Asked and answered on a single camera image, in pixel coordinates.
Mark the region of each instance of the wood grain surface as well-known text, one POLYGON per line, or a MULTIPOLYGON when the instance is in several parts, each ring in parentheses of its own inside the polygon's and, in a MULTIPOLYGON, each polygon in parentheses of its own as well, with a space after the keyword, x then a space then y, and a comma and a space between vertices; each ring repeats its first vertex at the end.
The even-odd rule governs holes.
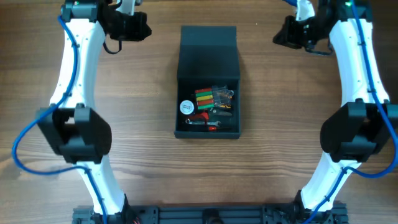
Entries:
MULTIPOLYGON (((62 59, 61 0, 0 1, 0 223, 70 223, 92 204, 77 172, 37 177, 15 167, 15 137, 47 106, 62 59)), ((398 102, 397 1, 373 1, 374 47, 384 86, 398 102)), ((96 110, 111 125, 114 173, 132 205, 290 202, 311 178, 322 123, 339 107, 336 57, 272 43, 292 8, 279 0, 145 1, 152 36, 99 59, 96 110), (236 26, 241 66, 241 139, 174 138, 181 25, 236 26)), ((19 154, 31 168, 67 165, 36 128, 19 154)), ((361 170, 393 157, 389 143, 361 170)), ((337 199, 351 223, 398 223, 398 175, 349 178, 337 199)))

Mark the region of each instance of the black mount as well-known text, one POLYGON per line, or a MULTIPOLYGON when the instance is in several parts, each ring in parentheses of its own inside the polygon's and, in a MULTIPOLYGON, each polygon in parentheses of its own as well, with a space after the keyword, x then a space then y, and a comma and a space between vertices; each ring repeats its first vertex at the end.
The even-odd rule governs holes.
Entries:
MULTIPOLYGON (((46 110, 40 109, 37 117, 46 110)), ((54 153, 63 156, 68 163, 93 161, 99 164, 111 149, 111 127, 91 108, 57 109, 39 121, 38 126, 54 153)))
MULTIPOLYGON (((372 21, 372 12, 368 0, 355 0, 360 19, 372 21)), ((316 16, 305 21, 296 21, 294 16, 287 16, 282 30, 274 37, 275 44, 292 49, 304 49, 307 52, 330 55, 331 52, 317 52, 314 48, 319 40, 329 37, 337 21, 353 19, 354 15, 349 0, 319 0, 316 16)))
MULTIPOLYGON (((394 128, 398 126, 398 105, 383 104, 394 128)), ((346 103, 321 128, 322 149, 333 162, 342 159, 366 162, 370 155, 380 152, 390 134, 380 112, 373 103, 357 100, 346 103)))
MULTIPOLYGON (((109 224, 299 224, 310 215, 303 209, 300 191, 292 203, 277 203, 260 206, 229 207, 165 207, 129 206, 125 201, 122 212, 108 216, 109 224)), ((348 224, 345 204, 334 204, 327 212, 318 212, 310 223, 348 224)), ((72 224, 103 224, 102 216, 94 213, 93 207, 73 210, 72 224)))
POLYGON ((147 25, 147 14, 144 12, 130 12, 124 14, 116 9, 119 4, 109 5, 112 0, 65 0, 61 8, 62 19, 70 22, 71 19, 89 19, 98 21, 105 34, 118 41, 142 41, 152 34, 147 25))

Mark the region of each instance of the small parts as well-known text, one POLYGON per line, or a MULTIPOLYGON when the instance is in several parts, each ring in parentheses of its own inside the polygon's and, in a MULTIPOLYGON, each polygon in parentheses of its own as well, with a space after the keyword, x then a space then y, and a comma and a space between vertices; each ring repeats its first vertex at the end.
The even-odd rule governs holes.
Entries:
POLYGON ((187 124, 196 124, 196 125, 209 125, 209 126, 216 126, 220 127, 221 122, 220 121, 191 121, 189 118, 185 120, 187 124))
POLYGON ((196 99, 195 105, 190 100, 180 104, 184 115, 184 125, 188 131, 226 131, 231 129, 233 116, 231 101, 234 91, 227 86, 204 88, 196 90, 191 99, 196 99))
POLYGON ((198 110, 204 110, 219 106, 231 107, 231 100, 234 95, 234 91, 228 90, 227 86, 212 86, 211 88, 196 90, 195 95, 197 99, 198 110))
POLYGON ((192 114, 194 109, 195 109, 195 107, 193 106, 193 103, 189 100, 184 100, 180 104, 180 111, 181 111, 181 113, 183 113, 185 115, 192 114))

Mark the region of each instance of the white sticker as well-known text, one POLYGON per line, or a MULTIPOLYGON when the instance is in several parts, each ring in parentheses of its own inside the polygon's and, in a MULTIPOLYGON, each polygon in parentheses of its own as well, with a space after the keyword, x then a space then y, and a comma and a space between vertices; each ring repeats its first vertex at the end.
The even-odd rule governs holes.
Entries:
POLYGON ((184 100, 182 101, 182 103, 180 104, 180 111, 181 113, 185 114, 185 115, 190 115, 192 114, 193 110, 194 110, 194 105, 191 101, 189 100, 184 100))

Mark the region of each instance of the black open box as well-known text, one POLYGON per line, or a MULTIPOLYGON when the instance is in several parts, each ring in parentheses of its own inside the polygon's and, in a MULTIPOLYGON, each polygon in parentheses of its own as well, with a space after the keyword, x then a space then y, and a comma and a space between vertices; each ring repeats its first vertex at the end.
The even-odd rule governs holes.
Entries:
POLYGON ((183 26, 177 72, 175 137, 238 139, 241 135, 240 78, 236 27, 183 26), (184 100, 190 100, 196 105, 193 96, 195 90, 215 85, 226 85, 229 90, 234 91, 230 111, 232 117, 220 118, 221 122, 228 122, 231 129, 196 131, 185 124, 187 116, 180 112, 180 104, 184 100))

